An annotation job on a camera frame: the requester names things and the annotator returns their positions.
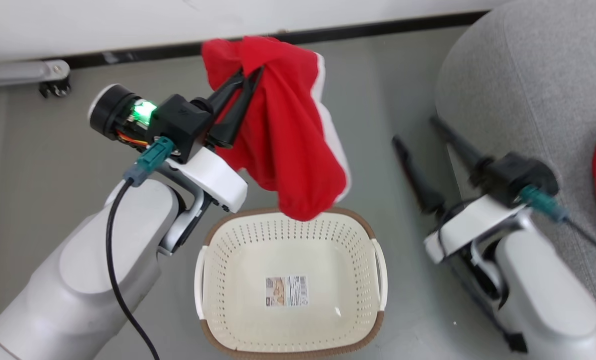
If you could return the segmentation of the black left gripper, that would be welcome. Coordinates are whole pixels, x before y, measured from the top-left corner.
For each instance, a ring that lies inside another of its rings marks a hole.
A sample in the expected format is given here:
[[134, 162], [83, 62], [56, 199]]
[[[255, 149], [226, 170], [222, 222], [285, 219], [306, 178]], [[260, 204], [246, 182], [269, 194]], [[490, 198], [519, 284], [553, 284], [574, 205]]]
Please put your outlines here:
[[138, 152], [166, 137], [174, 144], [171, 158], [185, 164], [204, 145], [213, 119], [209, 143], [232, 148], [263, 73], [264, 66], [250, 75], [243, 69], [235, 71], [207, 98], [208, 108], [203, 99], [187, 101], [178, 94], [156, 105], [121, 84], [111, 84], [93, 100], [89, 124], [104, 137]]

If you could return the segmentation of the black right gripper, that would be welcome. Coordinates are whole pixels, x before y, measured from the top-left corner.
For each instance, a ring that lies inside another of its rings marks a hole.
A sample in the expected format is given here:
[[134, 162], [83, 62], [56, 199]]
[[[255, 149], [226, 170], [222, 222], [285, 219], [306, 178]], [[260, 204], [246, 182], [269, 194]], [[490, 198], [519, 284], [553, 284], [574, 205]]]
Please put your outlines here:
[[[527, 158], [515, 152], [509, 152], [499, 159], [485, 157], [439, 116], [431, 116], [430, 123], [440, 139], [452, 148], [470, 173], [469, 181], [472, 186], [504, 207], [517, 207], [521, 202], [520, 192], [527, 186], [535, 187], [552, 197], [560, 191], [554, 171], [539, 159]], [[430, 186], [400, 137], [392, 137], [392, 148], [421, 213], [444, 215], [444, 196]]]

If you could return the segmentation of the red garment with white trim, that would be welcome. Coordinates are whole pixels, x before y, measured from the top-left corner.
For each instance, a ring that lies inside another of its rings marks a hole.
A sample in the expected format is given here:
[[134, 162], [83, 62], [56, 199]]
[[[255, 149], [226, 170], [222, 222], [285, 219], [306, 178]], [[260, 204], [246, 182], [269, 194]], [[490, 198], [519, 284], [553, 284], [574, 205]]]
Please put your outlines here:
[[202, 46], [211, 89], [236, 71], [263, 69], [235, 143], [216, 152], [276, 192], [283, 214], [309, 221], [330, 209], [352, 186], [349, 164], [322, 102], [324, 57], [275, 38], [211, 39]]

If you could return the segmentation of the cream perforated laundry basket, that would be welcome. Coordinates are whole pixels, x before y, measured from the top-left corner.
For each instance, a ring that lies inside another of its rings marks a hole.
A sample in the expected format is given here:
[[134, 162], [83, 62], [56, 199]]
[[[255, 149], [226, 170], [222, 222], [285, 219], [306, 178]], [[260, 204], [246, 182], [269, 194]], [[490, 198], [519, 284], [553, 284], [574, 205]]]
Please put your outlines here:
[[[307, 276], [310, 304], [267, 307], [265, 278]], [[378, 335], [388, 300], [384, 253], [359, 214], [297, 221], [272, 208], [222, 219], [199, 251], [195, 308], [207, 340], [236, 360], [352, 353]]]

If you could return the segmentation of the grey fabric sofa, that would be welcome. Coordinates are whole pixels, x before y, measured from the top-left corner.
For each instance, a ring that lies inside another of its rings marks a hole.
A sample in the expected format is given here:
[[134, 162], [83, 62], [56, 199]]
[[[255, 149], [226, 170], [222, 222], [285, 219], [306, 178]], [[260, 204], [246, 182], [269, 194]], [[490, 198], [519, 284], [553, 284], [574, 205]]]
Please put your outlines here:
[[513, 0], [463, 34], [440, 69], [438, 116], [477, 150], [534, 157], [596, 240], [596, 0]]

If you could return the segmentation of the dark grey baseboard strip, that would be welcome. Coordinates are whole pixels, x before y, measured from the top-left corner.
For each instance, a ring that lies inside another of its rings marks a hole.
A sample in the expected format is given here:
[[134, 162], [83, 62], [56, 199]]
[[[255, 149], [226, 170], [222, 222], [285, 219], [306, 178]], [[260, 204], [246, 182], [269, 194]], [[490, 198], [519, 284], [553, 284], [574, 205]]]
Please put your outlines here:
[[[296, 46], [330, 41], [343, 41], [355, 38], [376, 37], [380, 35], [405, 34], [452, 27], [467, 27], [488, 13], [488, 10], [467, 13], [442, 14], [411, 19], [390, 20], [386, 22], [362, 23], [327, 27], [312, 30], [297, 30], [269, 34], [270, 38]], [[71, 69], [98, 68], [117, 64], [132, 64], [168, 59], [181, 59], [201, 55], [203, 41], [177, 43], [158, 47], [122, 48], [87, 54], [59, 55], [46, 60], [64, 60]]]

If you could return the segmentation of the small black caster wheel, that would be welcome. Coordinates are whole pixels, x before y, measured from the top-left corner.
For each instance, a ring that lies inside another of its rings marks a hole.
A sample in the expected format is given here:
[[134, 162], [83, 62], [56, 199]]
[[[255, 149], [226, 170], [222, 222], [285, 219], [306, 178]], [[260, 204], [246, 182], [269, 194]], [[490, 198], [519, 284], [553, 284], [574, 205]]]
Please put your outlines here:
[[39, 84], [39, 92], [45, 98], [64, 98], [71, 93], [71, 77], [65, 79], [50, 80]]

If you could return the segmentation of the printed paper label sticker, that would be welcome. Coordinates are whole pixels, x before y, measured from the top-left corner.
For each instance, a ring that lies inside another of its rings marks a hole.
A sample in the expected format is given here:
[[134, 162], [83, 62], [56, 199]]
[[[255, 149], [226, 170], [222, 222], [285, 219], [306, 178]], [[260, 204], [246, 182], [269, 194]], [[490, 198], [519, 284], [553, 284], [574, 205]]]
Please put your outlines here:
[[310, 304], [307, 276], [268, 276], [265, 278], [267, 307], [301, 307]]

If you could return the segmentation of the grey metal frame leg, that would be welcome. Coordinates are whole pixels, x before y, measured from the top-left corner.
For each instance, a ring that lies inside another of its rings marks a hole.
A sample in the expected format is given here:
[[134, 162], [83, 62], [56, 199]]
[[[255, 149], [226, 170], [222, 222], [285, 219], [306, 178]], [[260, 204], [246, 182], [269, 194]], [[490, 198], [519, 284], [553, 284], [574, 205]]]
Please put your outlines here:
[[61, 81], [71, 73], [66, 61], [24, 61], [0, 63], [0, 87]]

